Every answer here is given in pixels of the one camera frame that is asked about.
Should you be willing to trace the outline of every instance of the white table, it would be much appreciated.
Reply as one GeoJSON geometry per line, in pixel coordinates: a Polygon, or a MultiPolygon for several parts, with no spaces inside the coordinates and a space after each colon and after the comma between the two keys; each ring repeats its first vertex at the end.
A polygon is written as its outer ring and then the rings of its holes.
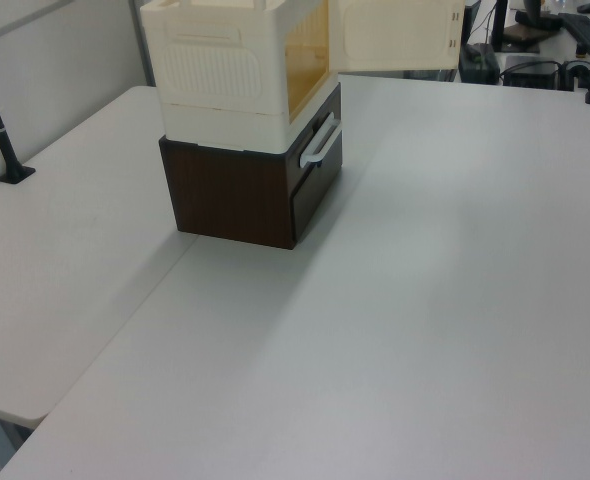
{"type": "Polygon", "coordinates": [[[0,184],[0,418],[35,427],[186,251],[135,88],[0,184]]]}
{"type": "Polygon", "coordinates": [[[303,242],[199,237],[0,480],[590,479],[590,107],[342,88],[303,242]]]}

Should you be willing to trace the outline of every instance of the orange translucent panel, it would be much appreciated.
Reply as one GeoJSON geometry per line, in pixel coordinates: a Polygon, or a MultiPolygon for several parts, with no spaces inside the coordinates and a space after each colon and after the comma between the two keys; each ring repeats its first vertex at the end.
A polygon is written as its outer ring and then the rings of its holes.
{"type": "Polygon", "coordinates": [[[291,122],[328,76],[328,0],[286,36],[286,81],[291,122]]]}

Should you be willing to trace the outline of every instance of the white handle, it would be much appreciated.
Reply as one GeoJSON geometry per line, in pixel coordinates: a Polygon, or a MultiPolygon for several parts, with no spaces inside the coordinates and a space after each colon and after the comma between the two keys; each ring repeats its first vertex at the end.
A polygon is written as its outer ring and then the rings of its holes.
{"type": "Polygon", "coordinates": [[[324,160],[340,133],[342,133],[342,121],[335,120],[335,114],[331,112],[311,140],[311,143],[308,144],[306,150],[299,157],[299,166],[304,167],[309,162],[319,163],[324,160]],[[322,147],[321,144],[324,140],[326,140],[326,143],[322,147]]]}

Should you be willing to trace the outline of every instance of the dark brown box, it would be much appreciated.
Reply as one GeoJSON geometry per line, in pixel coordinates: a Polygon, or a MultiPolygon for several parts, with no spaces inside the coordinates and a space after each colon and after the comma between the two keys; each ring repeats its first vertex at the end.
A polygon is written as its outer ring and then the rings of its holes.
{"type": "Polygon", "coordinates": [[[299,158],[328,115],[341,118],[340,86],[284,154],[159,141],[177,228],[292,249],[342,166],[342,136],[318,164],[299,158]]]}

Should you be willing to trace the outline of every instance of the cream plastic storage box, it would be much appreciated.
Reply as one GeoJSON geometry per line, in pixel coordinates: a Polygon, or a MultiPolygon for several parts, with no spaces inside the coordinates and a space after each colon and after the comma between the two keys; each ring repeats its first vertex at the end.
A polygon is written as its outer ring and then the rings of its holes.
{"type": "Polygon", "coordinates": [[[154,0],[169,140],[283,153],[342,71],[455,69],[463,0],[154,0]]]}

